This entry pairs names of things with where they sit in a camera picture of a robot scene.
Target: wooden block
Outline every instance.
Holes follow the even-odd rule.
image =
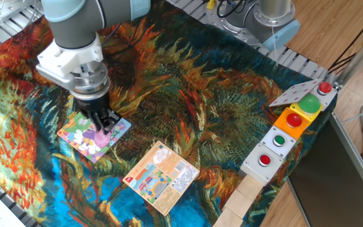
[[[230,209],[233,213],[235,213],[239,218],[243,219],[251,203],[253,201],[249,200],[246,196],[244,196],[239,191],[235,190],[228,201],[226,202],[223,209]]]
[[[240,182],[236,190],[242,193],[248,200],[251,201],[251,203],[253,203],[262,189],[263,185],[260,182],[255,180],[250,175],[247,175]]]
[[[243,220],[230,209],[225,208],[213,227],[240,227]]]
[[[292,136],[295,140],[298,140],[299,137],[301,137],[303,131],[305,131],[305,129],[309,126],[310,123],[304,117],[299,115],[302,118],[302,124],[298,127],[291,127],[287,123],[287,117],[289,114],[293,113],[295,113],[293,110],[291,110],[290,108],[286,108],[282,112],[280,117],[277,119],[277,121],[275,121],[273,126],[276,126],[277,128],[283,130],[286,134]]]

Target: painted fabric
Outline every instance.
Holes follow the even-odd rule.
[[[114,28],[99,31],[101,41]],[[132,128],[92,163],[57,135],[78,113],[74,98],[35,69],[52,39],[42,18],[0,45],[0,186],[42,226],[213,225],[241,181],[243,160],[285,108],[268,104],[309,80],[154,1],[103,48],[110,106]],[[332,109],[297,141],[243,225],[260,225]],[[156,141],[200,170],[167,216],[122,181]]]
[[[57,132],[73,148],[78,150],[87,159],[96,163],[118,140],[130,129],[131,124],[124,118],[108,132],[96,132],[95,125],[78,113],[73,119],[69,119],[66,125]]]

